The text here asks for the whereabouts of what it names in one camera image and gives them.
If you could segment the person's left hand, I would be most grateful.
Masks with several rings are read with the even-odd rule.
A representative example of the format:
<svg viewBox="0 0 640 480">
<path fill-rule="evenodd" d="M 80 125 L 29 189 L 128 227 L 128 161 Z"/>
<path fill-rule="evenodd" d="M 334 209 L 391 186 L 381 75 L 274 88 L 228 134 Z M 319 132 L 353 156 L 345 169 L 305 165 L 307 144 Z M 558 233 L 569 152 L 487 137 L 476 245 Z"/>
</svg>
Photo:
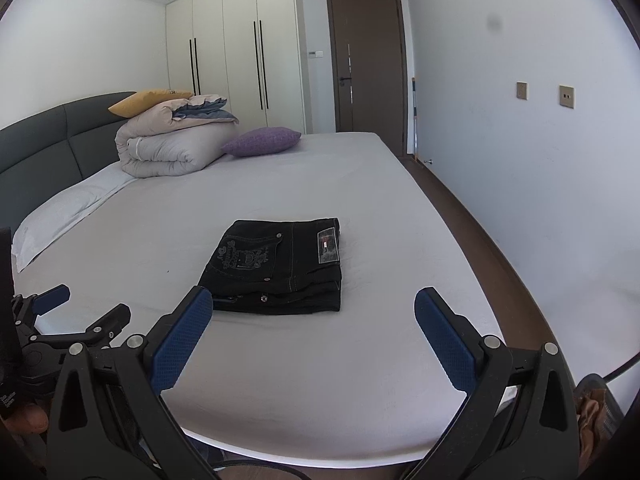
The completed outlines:
<svg viewBox="0 0 640 480">
<path fill-rule="evenodd" d="M 19 408 L 12 416 L 1 419 L 3 425 L 14 436 L 42 434 L 49 428 L 47 412 L 38 404 L 29 403 Z"/>
</svg>

